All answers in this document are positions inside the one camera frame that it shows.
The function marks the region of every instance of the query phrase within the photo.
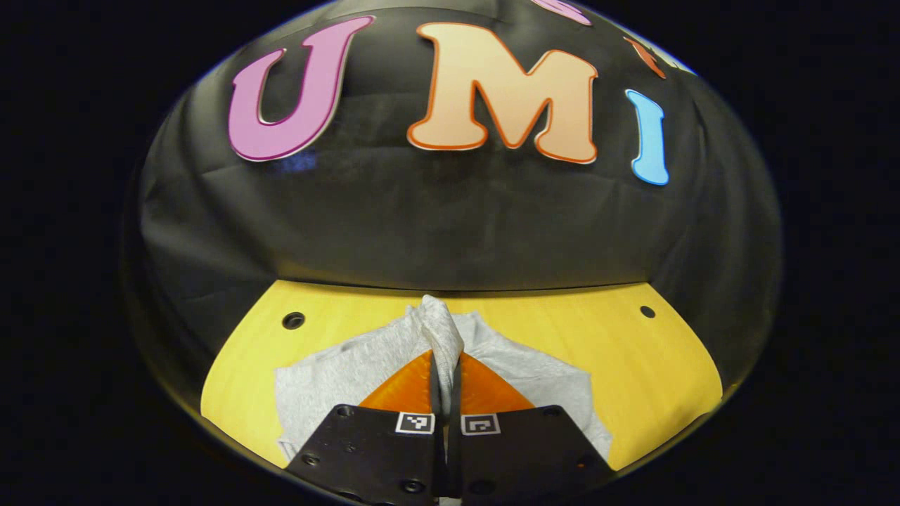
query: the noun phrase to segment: yellow table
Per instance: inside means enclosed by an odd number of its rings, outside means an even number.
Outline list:
[[[440,293],[277,281],[232,332],[203,386],[201,414],[272,464],[275,369],[403,316],[429,293],[450,312],[477,311],[509,339],[591,374],[594,407],[613,434],[621,469],[711,411],[722,398],[716,365],[688,324],[650,285],[528,292]],[[655,317],[644,316],[648,306]],[[282,319],[302,312],[287,330]]]

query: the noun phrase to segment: letter m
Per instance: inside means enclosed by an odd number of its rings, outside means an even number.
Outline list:
[[[409,127],[407,139],[422,149],[480,147],[488,130],[475,121],[475,91],[488,106],[503,143],[525,142],[549,106],[547,124],[535,136],[550,158],[588,164],[597,159],[591,141],[592,90],[597,70],[569,53],[547,51],[526,72],[494,32],[460,23],[428,23],[418,34],[435,44],[428,112]]]

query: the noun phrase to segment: letter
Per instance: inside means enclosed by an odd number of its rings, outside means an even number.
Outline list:
[[[643,60],[643,63],[646,63],[647,67],[649,67],[650,70],[655,72],[657,76],[659,76],[663,79],[666,78],[666,75],[656,65],[656,57],[654,57],[654,55],[650,54],[650,52],[644,46],[637,43],[636,41],[632,41],[631,39],[629,39],[627,37],[623,37],[623,39],[625,39],[626,41],[628,41],[628,43],[630,43],[632,46],[634,46],[634,50],[637,51],[637,56],[641,57],[641,59]]]
[[[597,159],[592,134],[592,83],[597,70],[569,53],[547,51],[527,73],[490,30],[460,23],[427,23],[418,34],[435,44],[425,119],[407,139],[422,149],[463,150],[484,144],[488,130],[474,118],[475,92],[508,148],[516,149],[549,107],[535,136],[549,158],[589,164]]]
[[[565,2],[561,2],[560,0],[531,0],[535,4],[542,6],[544,9],[557,13],[559,15],[563,15],[573,21],[578,23],[591,26],[591,22],[588,18],[584,17],[584,14],[581,13],[577,8],[566,4]]]
[[[662,118],[665,113],[657,103],[635,90],[626,90],[625,95],[637,111],[640,136],[641,147],[637,158],[631,162],[634,175],[651,185],[666,185],[669,183],[669,172],[662,147]]]
[[[604,19],[606,19],[606,20],[607,20],[608,22],[610,22],[610,23],[613,23],[613,24],[614,24],[615,26],[617,26],[617,27],[619,28],[619,30],[621,30],[622,32],[625,32],[625,33],[627,33],[628,35],[631,35],[631,38],[632,38],[632,39],[634,39],[634,40],[640,42],[640,43],[643,44],[645,47],[650,48],[650,51],[651,51],[653,54],[655,54],[656,56],[660,57],[660,58],[662,59],[662,61],[665,61],[666,63],[668,63],[670,67],[674,67],[674,68],[678,68],[678,69],[680,69],[680,70],[684,70],[685,72],[689,72],[690,74],[694,74],[694,75],[697,74],[696,72],[694,72],[693,70],[691,70],[690,68],[688,68],[687,65],[685,65],[685,64],[681,63],[680,61],[676,60],[671,54],[669,54],[669,53],[667,53],[666,51],[660,49],[656,44],[654,44],[654,43],[648,41],[648,40],[645,39],[644,37],[641,37],[641,36],[638,35],[637,33],[634,33],[634,32],[632,32],[631,30],[628,30],[626,27],[622,26],[622,25],[619,24],[619,23],[616,23],[615,21],[613,21],[613,20],[611,20],[611,19],[607,19],[607,18],[604,18]]]
[[[229,109],[231,147],[251,161],[289,157],[309,146],[325,130],[338,106],[350,40],[375,18],[363,16],[313,33],[303,41],[310,48],[300,97],[291,114],[279,122],[260,116],[269,69],[287,50],[269,53],[235,76]]]

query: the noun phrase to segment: mounting hole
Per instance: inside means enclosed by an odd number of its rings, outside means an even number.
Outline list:
[[[302,312],[291,312],[282,319],[282,325],[288,330],[294,330],[299,329],[305,321],[306,317]]]
[[[406,493],[423,493],[425,484],[418,480],[406,480],[400,484],[401,489]]]
[[[478,495],[488,495],[497,489],[497,484],[491,480],[478,480],[469,484],[469,492]]]
[[[351,492],[339,492],[337,495],[347,498],[350,501],[357,501],[357,502],[363,501],[363,498],[361,498],[360,496],[356,495],[355,493],[351,493]]]
[[[595,458],[595,457],[594,457],[593,455],[591,455],[591,454],[587,454],[587,455],[581,456],[581,458],[578,459],[578,462],[575,463],[575,465],[576,465],[579,469],[584,469],[584,468],[586,468],[586,467],[591,467],[591,466],[594,465],[596,462],[597,462],[597,458]]]
[[[303,455],[302,457],[300,457],[300,460],[305,465],[317,465],[319,463],[319,458],[317,456],[312,456],[310,454]]]

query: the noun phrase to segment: gray towel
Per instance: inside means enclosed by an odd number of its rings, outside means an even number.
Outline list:
[[[425,295],[419,307],[380,329],[275,369],[275,407],[284,430],[278,445],[290,462],[335,404],[357,405],[410,360],[434,350],[441,411],[449,414],[460,353],[482,361],[535,406],[559,404],[604,459],[612,435],[594,412],[590,375],[504,338],[478,312],[451,314]]]

